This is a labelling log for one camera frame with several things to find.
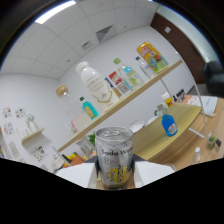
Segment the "black chair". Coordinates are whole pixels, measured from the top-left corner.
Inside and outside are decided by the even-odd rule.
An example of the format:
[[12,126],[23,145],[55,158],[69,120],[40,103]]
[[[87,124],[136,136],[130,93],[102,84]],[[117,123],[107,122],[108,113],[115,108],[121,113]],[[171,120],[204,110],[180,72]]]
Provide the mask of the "black chair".
[[204,78],[210,95],[224,98],[224,70],[218,61],[205,65]]

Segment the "fluorescent light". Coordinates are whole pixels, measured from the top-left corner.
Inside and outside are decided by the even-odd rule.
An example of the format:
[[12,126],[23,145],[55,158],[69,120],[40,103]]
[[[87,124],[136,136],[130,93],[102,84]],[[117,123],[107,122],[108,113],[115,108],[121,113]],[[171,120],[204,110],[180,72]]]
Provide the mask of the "fluorescent light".
[[76,4],[75,1],[69,1],[69,2],[63,3],[63,4],[61,4],[61,5],[57,6],[57,7],[49,10],[45,14],[43,14],[35,22],[39,23],[39,24],[43,24],[44,22],[46,22],[48,19],[50,19],[52,16],[54,16],[58,12],[62,11],[63,9],[68,8],[69,6],[75,5],[75,4]]

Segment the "wooden table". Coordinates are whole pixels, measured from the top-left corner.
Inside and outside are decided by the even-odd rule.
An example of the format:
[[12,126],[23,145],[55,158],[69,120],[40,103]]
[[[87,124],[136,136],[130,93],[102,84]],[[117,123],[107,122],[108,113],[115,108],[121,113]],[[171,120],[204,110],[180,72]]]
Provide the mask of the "wooden table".
[[[208,162],[216,159],[223,158],[224,155],[224,99],[218,98],[216,110],[216,116],[210,118],[206,116],[206,131],[207,136],[202,139],[198,135],[191,131],[185,131],[177,140],[175,140],[169,147],[161,152],[158,156],[149,159],[149,162],[158,164],[172,163],[176,166],[176,170],[179,171],[191,165],[192,158],[194,155],[194,150],[196,147],[201,149],[201,163]],[[191,125],[191,128],[203,134],[203,115],[200,114],[197,119]],[[215,148],[208,149],[208,133],[216,129],[218,134],[218,139],[223,142],[219,148],[215,145]],[[135,188],[133,176],[131,176],[128,189]],[[103,189],[100,180],[97,182],[96,189]]]

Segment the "wall shelf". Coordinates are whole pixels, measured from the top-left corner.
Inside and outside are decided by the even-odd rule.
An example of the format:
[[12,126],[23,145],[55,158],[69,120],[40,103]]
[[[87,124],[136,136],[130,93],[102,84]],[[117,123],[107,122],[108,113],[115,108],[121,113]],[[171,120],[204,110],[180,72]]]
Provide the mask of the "wall shelf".
[[40,130],[38,130],[38,131],[36,131],[36,132],[33,132],[32,134],[27,135],[26,137],[22,138],[22,142],[21,142],[22,145],[23,145],[25,142],[29,141],[30,139],[34,138],[35,136],[41,134],[43,130],[44,130],[44,128],[41,128]]
[[103,115],[101,115],[98,119],[96,119],[93,123],[91,123],[87,128],[85,128],[81,132],[78,132],[77,134],[75,134],[68,142],[66,142],[63,146],[61,146],[58,149],[58,152],[63,151],[69,145],[71,145],[72,143],[74,143],[78,139],[81,139],[84,135],[86,135],[88,132],[90,132],[93,128],[95,128],[97,125],[99,125],[104,120],[109,118],[115,112],[120,110],[122,107],[124,107],[130,101],[135,99],[137,96],[139,96],[141,93],[143,93],[145,90],[147,90],[150,86],[154,85],[156,82],[158,82],[160,79],[162,79],[164,76],[166,76],[169,72],[171,72],[176,67],[178,67],[180,64],[182,64],[181,60],[177,61],[176,63],[174,63],[172,65],[169,65],[169,66],[165,67],[163,70],[158,72],[156,77],[154,77],[153,79],[147,81],[141,88],[137,89],[134,92],[131,92],[128,96],[126,96],[125,98],[121,99],[115,106],[113,106],[107,112],[105,112]]
[[133,153],[145,160],[153,158],[161,153],[178,137],[180,137],[201,112],[201,107],[183,103],[174,103],[168,109],[168,114],[174,117],[178,132],[172,137],[168,137],[161,124],[161,117],[158,117],[148,126],[134,134]]

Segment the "aluminum can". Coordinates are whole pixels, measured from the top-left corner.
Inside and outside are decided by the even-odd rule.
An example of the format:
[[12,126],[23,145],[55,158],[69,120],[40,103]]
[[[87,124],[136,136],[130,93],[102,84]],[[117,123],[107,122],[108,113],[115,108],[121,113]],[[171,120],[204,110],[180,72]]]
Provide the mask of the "aluminum can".
[[105,190],[126,189],[133,158],[133,132],[128,128],[109,127],[96,132],[100,176]]

